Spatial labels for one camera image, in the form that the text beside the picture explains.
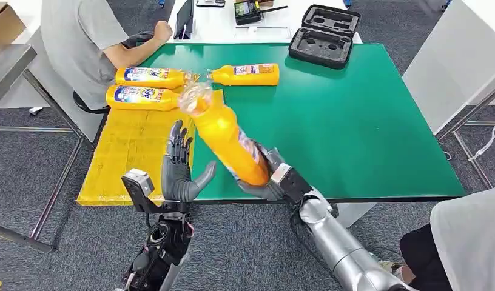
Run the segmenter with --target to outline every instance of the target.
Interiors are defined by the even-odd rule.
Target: gray shirt sleeve
[[[106,0],[82,0],[78,9],[78,21],[100,50],[128,39]]]

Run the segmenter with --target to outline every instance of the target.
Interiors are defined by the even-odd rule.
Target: gray t-shirt
[[[128,39],[106,0],[43,0],[41,32],[55,70],[90,109],[106,106],[116,69],[103,50]]]

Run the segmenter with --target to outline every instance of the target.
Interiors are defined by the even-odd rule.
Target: table leg
[[[467,156],[467,158],[472,158],[473,157],[473,154],[471,153],[471,150],[465,144],[465,141],[463,141],[462,137],[458,134],[458,132],[456,130],[453,131],[453,135],[455,136],[457,142],[462,147],[462,150],[465,153],[465,155]],[[487,175],[483,171],[483,169],[480,166],[480,164],[478,163],[478,161],[476,161],[475,159],[472,159],[472,160],[469,160],[469,162],[471,163],[471,165],[473,165],[473,168],[475,169],[476,173],[478,174],[478,176],[480,177],[480,179],[485,184],[485,187],[487,187],[488,189],[492,189],[493,186],[490,183],[489,179],[487,178]]]
[[[0,132],[73,133],[72,129],[66,127],[21,127],[21,126],[0,126]]]
[[[28,236],[24,236],[2,226],[0,226],[0,237],[46,253],[49,253],[53,250],[53,247],[48,244],[44,244],[43,242],[37,241],[33,238],[29,238]]]
[[[33,229],[31,238],[33,239],[38,239],[38,236],[40,235],[40,231],[44,227],[45,221],[49,214],[51,213],[51,209],[53,209],[53,205],[55,204],[56,198],[58,197],[58,194],[60,193],[60,190],[62,189],[62,186],[64,185],[67,175],[69,174],[70,168],[74,164],[74,160],[76,159],[76,156],[78,155],[79,149],[81,148],[81,145],[83,143],[83,139],[79,139],[78,142],[76,143],[76,146],[74,147],[71,155],[69,156],[69,160],[66,163],[66,166],[64,167],[64,170],[62,171],[62,175],[58,178],[58,182],[56,182],[56,186],[53,189],[53,192],[51,193],[51,196],[49,197],[49,200],[47,204],[44,207],[44,210],[42,211],[42,214],[37,222],[37,225]]]
[[[468,121],[465,126],[495,126],[495,121]]]
[[[451,132],[455,132],[458,129],[460,129],[466,122],[469,121],[476,113],[480,112],[486,105],[490,104],[490,102],[494,101],[495,99],[495,89],[494,91],[486,96],[483,100],[480,101],[469,113],[467,113],[462,119],[460,119],[455,125],[453,125],[447,132],[445,132],[441,137],[438,138],[438,141],[441,141],[443,138],[445,138],[448,134]]]
[[[49,92],[40,84],[38,79],[30,72],[29,69],[25,69],[22,73],[23,77],[30,83],[30,85],[40,94],[40,96],[46,101],[47,104],[69,125],[69,127],[78,135],[80,139],[85,140],[85,142],[94,148],[94,145],[89,141],[89,139],[84,135],[79,127],[69,118],[65,111],[58,105],[58,103],[53,99]]]

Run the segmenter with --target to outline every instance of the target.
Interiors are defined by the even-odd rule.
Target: open case
[[[337,8],[312,5],[303,15],[301,26],[289,44],[295,59],[325,67],[346,66],[360,14]]]

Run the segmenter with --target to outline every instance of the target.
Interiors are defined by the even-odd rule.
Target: black chair
[[[106,107],[103,107],[101,109],[96,109],[96,110],[90,109],[87,106],[87,104],[85,104],[85,102],[83,102],[83,100],[81,99],[81,97],[79,97],[79,95],[75,91],[72,94],[72,98],[74,99],[74,103],[76,103],[76,105],[79,108],[81,108],[81,110],[83,110],[85,112],[93,113],[93,114],[105,114],[105,113],[110,112],[110,106],[106,106]]]

